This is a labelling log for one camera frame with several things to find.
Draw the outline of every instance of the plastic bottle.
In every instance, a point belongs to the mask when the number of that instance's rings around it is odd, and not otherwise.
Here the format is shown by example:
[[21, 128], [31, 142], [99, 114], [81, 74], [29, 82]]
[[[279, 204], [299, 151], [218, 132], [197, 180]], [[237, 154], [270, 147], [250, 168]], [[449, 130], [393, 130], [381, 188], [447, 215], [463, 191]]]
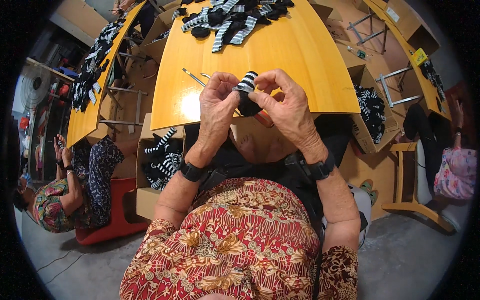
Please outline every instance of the plastic bottle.
[[350, 46], [347, 46], [347, 50], [353, 54], [355, 54], [356, 56], [360, 57], [361, 59], [363, 60], [366, 60], [368, 62], [372, 61], [372, 56], [365, 53], [365, 51], [362, 51], [360, 49], [355, 49], [353, 47], [350, 47]]

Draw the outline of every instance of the wooden table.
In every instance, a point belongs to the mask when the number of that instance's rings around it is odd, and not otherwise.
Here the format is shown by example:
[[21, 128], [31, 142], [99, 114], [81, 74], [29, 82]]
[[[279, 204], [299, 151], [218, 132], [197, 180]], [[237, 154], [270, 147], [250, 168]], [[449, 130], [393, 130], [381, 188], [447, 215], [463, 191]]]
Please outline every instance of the wooden table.
[[363, 0], [369, 7], [370, 9], [380, 18], [382, 21], [385, 22], [385, 24], [390, 28], [390, 31], [394, 34], [395, 38], [398, 40], [400, 45], [403, 48], [403, 51], [408, 57], [408, 60], [410, 61], [410, 64], [413, 66], [413, 71], [415, 72], [415, 75], [420, 83], [421, 90], [423, 92], [423, 96], [425, 99], [426, 106], [428, 110], [434, 111], [437, 114], [440, 114], [441, 116], [452, 120], [452, 116], [450, 114], [450, 108], [448, 107], [447, 102], [443, 102], [442, 106], [445, 109], [445, 112], [442, 112], [438, 109], [437, 105], [437, 98], [440, 99], [440, 96], [438, 95], [437, 89], [433, 86], [433, 84], [423, 76], [421, 73], [420, 68], [416, 65], [415, 61], [412, 58], [412, 55], [410, 54], [410, 51], [415, 52], [416, 49], [414, 49], [412, 46], [410, 46], [409, 43], [405, 40], [403, 35], [400, 33], [398, 28], [390, 21], [390, 19], [387, 17], [387, 15], [384, 12], [384, 9], [386, 7], [386, 3], [381, 1], [381, 0]]
[[[207, 1], [187, 5], [200, 12]], [[241, 79], [246, 72], [285, 70], [300, 84], [311, 112], [359, 113], [353, 84], [338, 49], [316, 12], [306, 0], [295, 1], [289, 14], [270, 25], [258, 25], [243, 44], [224, 45], [212, 53], [213, 32], [197, 40], [183, 33], [181, 18], [172, 26], [160, 63], [152, 107], [152, 130], [200, 121], [199, 94], [203, 87], [182, 71], [207, 82], [201, 72], [229, 72]]]
[[100, 78], [97, 80], [98, 84], [102, 88], [100, 94], [95, 91], [96, 103], [93, 104], [89, 101], [85, 112], [75, 111], [72, 109], [70, 114], [70, 123], [68, 125], [68, 134], [67, 134], [67, 147], [71, 147], [79, 140], [88, 136], [92, 132], [98, 129], [98, 121], [100, 120], [100, 106], [102, 105], [102, 100], [107, 93], [107, 80], [111, 72], [113, 61], [117, 55], [120, 44], [127, 34], [130, 25], [133, 23], [133, 20], [137, 16], [140, 9], [145, 4], [145, 1], [138, 4], [132, 9], [126, 17], [126, 21], [123, 23], [123, 27], [120, 29], [119, 34], [113, 40], [113, 45], [110, 48], [110, 53], [108, 53], [100, 64], [103, 66], [106, 60], [109, 60], [107, 69], [102, 72]]

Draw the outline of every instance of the red plastic stool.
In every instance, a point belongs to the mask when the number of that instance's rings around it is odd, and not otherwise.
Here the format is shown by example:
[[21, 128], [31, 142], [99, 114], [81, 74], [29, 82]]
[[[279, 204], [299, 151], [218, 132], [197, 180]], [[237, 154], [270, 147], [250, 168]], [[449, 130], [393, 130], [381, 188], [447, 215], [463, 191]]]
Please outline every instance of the red plastic stool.
[[135, 178], [112, 179], [110, 189], [112, 194], [110, 223], [99, 229], [76, 229], [75, 236], [81, 245], [91, 245], [147, 229], [147, 223], [128, 223], [123, 214], [122, 198], [126, 192], [136, 189]]

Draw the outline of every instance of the black hair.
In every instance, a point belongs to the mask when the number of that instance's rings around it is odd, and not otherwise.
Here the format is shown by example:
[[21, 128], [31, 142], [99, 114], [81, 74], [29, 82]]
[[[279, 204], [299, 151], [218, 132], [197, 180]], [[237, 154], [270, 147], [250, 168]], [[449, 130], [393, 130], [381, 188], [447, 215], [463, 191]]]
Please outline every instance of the black hair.
[[19, 211], [27, 211], [28, 203], [25, 201], [22, 194], [18, 192], [18, 190], [13, 191], [13, 198], [12, 198], [13, 206]]

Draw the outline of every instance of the face mask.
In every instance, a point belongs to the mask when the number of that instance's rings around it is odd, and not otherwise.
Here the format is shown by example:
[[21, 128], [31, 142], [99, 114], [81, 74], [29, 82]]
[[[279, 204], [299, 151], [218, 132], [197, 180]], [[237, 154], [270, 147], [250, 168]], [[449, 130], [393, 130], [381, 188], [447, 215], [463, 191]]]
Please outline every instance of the face mask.
[[32, 189], [35, 192], [35, 188], [33, 187], [32, 177], [28, 173], [23, 173], [22, 178], [27, 181], [27, 188]]

